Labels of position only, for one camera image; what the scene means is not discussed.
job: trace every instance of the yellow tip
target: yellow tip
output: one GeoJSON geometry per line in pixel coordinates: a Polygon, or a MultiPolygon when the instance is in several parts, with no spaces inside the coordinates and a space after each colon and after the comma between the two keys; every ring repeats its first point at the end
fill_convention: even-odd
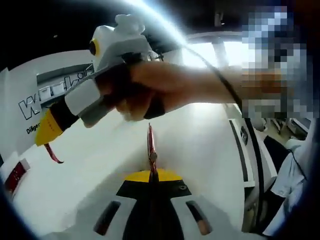
{"type": "Polygon", "coordinates": [[[41,146],[55,140],[63,131],[57,124],[50,109],[45,113],[43,119],[40,122],[40,126],[37,129],[35,136],[35,144],[41,146]]]}

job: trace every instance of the ceiling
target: ceiling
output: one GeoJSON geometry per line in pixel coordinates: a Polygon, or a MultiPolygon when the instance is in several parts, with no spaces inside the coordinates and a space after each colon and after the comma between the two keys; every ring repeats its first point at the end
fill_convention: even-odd
{"type": "MultiPolygon", "coordinates": [[[[250,0],[143,0],[184,35],[237,31],[251,9],[250,0]],[[215,26],[215,13],[223,12],[224,25],[215,26]]],[[[30,0],[8,3],[2,15],[0,67],[12,69],[48,54],[88,48],[95,28],[115,27],[118,14],[143,17],[146,35],[155,52],[176,48],[166,28],[152,14],[142,12],[125,0],[30,0]]]]}

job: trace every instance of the bright light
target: bright light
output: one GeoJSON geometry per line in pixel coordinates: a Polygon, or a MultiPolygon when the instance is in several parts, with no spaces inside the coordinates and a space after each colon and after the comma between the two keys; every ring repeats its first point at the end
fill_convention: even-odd
{"type": "Polygon", "coordinates": [[[249,62],[249,45],[240,41],[225,41],[224,48],[229,66],[249,62]]]}
{"type": "Polygon", "coordinates": [[[177,28],[172,25],[171,22],[165,20],[158,12],[153,10],[151,7],[146,5],[142,0],[124,0],[126,3],[134,5],[144,12],[148,13],[150,17],[156,18],[168,31],[168,33],[181,45],[186,45],[186,38],[182,33],[180,33],[177,28]]]}
{"type": "MultiPolygon", "coordinates": [[[[197,52],[198,54],[200,54],[204,59],[206,59],[214,67],[218,66],[215,49],[210,42],[189,44],[188,47],[193,51],[197,52]]],[[[195,67],[195,68],[207,67],[207,65],[199,57],[197,57],[196,55],[194,55],[192,52],[190,52],[185,48],[182,49],[182,59],[183,59],[184,65],[189,67],[195,67]]]]}

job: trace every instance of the white box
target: white box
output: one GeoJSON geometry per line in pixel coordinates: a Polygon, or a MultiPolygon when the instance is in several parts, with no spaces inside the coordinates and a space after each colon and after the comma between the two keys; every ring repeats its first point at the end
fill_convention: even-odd
{"type": "Polygon", "coordinates": [[[51,97],[51,87],[45,86],[39,89],[40,101],[46,100],[51,97]]]}
{"type": "Polygon", "coordinates": [[[51,86],[53,95],[60,95],[65,91],[64,83],[64,81],[61,81],[60,83],[51,86]]]}

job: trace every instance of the white table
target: white table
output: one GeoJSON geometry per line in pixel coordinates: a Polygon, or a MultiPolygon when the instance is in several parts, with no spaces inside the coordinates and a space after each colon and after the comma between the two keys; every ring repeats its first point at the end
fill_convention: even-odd
{"type": "MultiPolygon", "coordinates": [[[[158,168],[181,175],[194,195],[205,196],[240,230],[244,180],[223,106],[191,104],[150,122],[158,168]]],[[[116,193],[126,174],[148,169],[147,129],[148,121],[123,122],[113,111],[92,129],[77,122],[51,144],[64,164],[53,162],[44,147],[32,147],[21,156],[31,169],[14,199],[18,211],[39,235],[62,231],[79,203],[116,193]]]]}

